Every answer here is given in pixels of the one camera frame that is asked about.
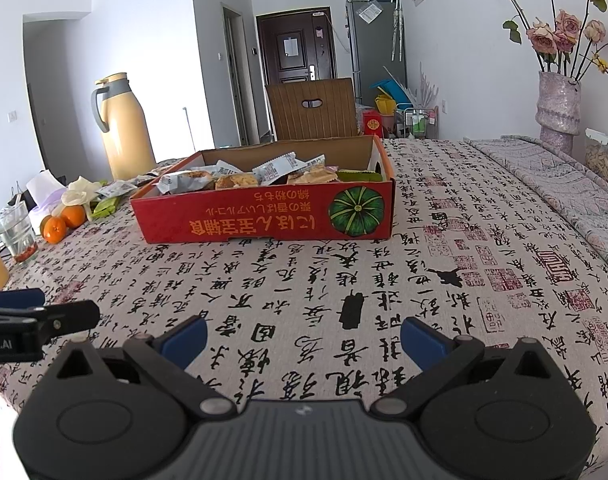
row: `blue gripper pad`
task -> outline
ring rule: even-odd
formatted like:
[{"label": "blue gripper pad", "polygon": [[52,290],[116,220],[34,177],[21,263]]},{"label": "blue gripper pad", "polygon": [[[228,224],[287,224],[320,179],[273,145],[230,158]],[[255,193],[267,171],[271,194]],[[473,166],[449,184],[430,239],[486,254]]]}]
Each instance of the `blue gripper pad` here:
[{"label": "blue gripper pad", "polygon": [[0,292],[0,308],[30,308],[44,306],[46,297],[40,288]]},{"label": "blue gripper pad", "polygon": [[185,370],[206,348],[208,338],[206,320],[194,316],[158,338],[155,346],[164,358]]},{"label": "blue gripper pad", "polygon": [[402,349],[421,370],[428,370],[444,359],[453,342],[420,320],[407,317],[400,331]]}]

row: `glass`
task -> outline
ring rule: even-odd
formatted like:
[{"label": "glass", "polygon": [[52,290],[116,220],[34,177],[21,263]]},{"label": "glass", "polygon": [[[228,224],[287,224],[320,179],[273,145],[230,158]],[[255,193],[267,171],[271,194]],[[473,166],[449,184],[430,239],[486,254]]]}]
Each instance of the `glass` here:
[{"label": "glass", "polygon": [[37,241],[30,225],[25,202],[8,206],[0,213],[0,238],[18,264],[37,252]]}]

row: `dried rose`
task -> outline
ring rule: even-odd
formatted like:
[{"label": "dried rose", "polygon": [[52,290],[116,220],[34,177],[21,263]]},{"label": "dried rose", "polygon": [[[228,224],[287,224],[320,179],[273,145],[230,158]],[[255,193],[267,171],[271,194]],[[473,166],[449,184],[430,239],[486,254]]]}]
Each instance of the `dried rose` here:
[{"label": "dried rose", "polygon": [[548,23],[542,22],[539,18],[533,23],[533,28],[529,28],[526,31],[526,35],[529,37],[530,43],[533,44],[533,48],[536,52],[541,54],[557,54],[558,46],[555,41],[555,35],[550,30]]},{"label": "dried rose", "polygon": [[575,42],[561,30],[556,30],[553,34],[553,38],[555,39],[555,45],[559,52],[567,52],[570,54],[573,51]]},{"label": "dried rose", "polygon": [[606,38],[606,27],[599,20],[591,20],[584,29],[584,35],[593,43],[601,43]]},{"label": "dried rose", "polygon": [[555,19],[557,30],[561,30],[574,43],[577,43],[580,37],[582,22],[577,16],[567,13],[564,9],[560,9],[558,16]]}]

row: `thermos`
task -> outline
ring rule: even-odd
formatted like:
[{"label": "thermos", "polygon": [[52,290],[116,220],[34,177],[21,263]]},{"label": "thermos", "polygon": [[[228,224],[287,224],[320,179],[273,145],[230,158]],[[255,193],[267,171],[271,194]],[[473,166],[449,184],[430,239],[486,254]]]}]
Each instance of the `thermos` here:
[{"label": "thermos", "polygon": [[[155,167],[146,117],[128,84],[125,72],[95,81],[90,105],[102,131],[108,163],[115,180],[129,180]],[[98,97],[104,95],[101,110]]]}]

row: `gray handle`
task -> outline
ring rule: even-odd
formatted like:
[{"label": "gray handle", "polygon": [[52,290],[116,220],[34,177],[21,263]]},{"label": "gray handle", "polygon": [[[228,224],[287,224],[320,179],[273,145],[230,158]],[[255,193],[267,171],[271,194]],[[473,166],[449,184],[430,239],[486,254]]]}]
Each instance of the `gray handle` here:
[{"label": "gray handle", "polygon": [[97,90],[95,90],[92,93],[92,96],[90,97],[90,107],[92,108],[92,114],[95,116],[95,121],[97,122],[97,125],[105,134],[107,134],[109,130],[108,123],[105,123],[101,118],[99,105],[97,104],[97,96],[99,94],[105,94],[106,92],[108,92],[108,87],[104,86],[103,88],[98,88]]}]

